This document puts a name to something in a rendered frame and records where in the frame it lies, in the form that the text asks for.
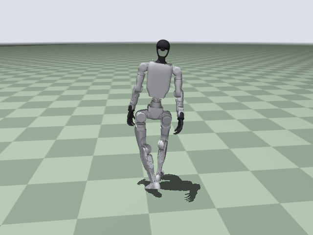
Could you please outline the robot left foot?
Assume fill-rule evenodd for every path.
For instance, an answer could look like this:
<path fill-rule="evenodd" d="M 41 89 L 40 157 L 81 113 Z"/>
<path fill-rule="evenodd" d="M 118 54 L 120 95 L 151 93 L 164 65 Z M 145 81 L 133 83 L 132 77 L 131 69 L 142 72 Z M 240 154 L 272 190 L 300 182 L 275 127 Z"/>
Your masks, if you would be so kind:
<path fill-rule="evenodd" d="M 155 182 L 154 184 L 149 183 L 147 186 L 145 186 L 145 189 L 160 189 L 160 184 L 159 182 Z"/>

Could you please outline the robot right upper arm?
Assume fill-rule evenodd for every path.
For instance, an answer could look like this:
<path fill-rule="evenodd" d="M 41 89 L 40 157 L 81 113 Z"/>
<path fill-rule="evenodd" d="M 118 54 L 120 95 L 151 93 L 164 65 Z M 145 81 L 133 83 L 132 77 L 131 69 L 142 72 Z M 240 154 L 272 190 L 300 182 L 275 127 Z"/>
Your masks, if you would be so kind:
<path fill-rule="evenodd" d="M 182 88 L 182 73 L 181 73 L 181 69 L 179 67 L 176 66 L 172 66 L 173 68 L 173 74 L 176 76 L 174 78 L 174 82 L 175 82 L 175 91 L 174 91 L 174 96 L 175 97 L 181 97 L 181 88 Z"/>

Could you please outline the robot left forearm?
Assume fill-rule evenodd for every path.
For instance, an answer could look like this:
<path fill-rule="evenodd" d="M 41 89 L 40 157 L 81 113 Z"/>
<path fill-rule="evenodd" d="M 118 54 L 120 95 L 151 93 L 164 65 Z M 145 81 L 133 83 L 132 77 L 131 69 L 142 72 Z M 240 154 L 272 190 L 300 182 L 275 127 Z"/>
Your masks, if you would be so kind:
<path fill-rule="evenodd" d="M 132 110 L 135 109 L 135 106 L 137 104 L 137 101 L 138 101 L 138 98 L 139 98 L 139 95 L 140 95 L 138 92 L 135 92 L 135 87 L 136 87 L 136 84 L 134 85 L 131 101 L 130 101 L 130 104 L 129 104 L 129 105 L 132 106 Z"/>

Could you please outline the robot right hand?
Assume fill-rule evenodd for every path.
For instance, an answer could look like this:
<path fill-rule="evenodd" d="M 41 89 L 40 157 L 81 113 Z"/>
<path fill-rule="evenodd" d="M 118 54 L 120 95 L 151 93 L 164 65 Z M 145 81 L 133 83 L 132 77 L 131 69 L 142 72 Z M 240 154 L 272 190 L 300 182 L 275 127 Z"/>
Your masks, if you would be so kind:
<path fill-rule="evenodd" d="M 175 132 L 174 134 L 178 134 L 178 133 L 181 132 L 181 130 L 182 130 L 183 120 L 184 120 L 184 113 L 183 113 L 183 112 L 180 112 L 180 116 L 178 117 L 177 120 L 179 120 L 179 121 L 178 121 L 178 126 L 177 126 L 177 128 L 175 129 L 175 131 L 177 131 L 177 132 Z"/>

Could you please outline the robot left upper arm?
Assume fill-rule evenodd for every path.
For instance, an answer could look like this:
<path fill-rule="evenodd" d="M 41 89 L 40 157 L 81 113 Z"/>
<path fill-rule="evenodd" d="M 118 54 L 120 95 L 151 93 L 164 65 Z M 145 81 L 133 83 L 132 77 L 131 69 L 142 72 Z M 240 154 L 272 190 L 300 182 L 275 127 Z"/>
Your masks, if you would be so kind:
<path fill-rule="evenodd" d="M 137 77 L 136 77 L 136 87 L 135 92 L 141 93 L 143 90 L 143 80 L 145 77 L 144 72 L 147 71 L 149 63 L 141 63 L 138 67 Z"/>

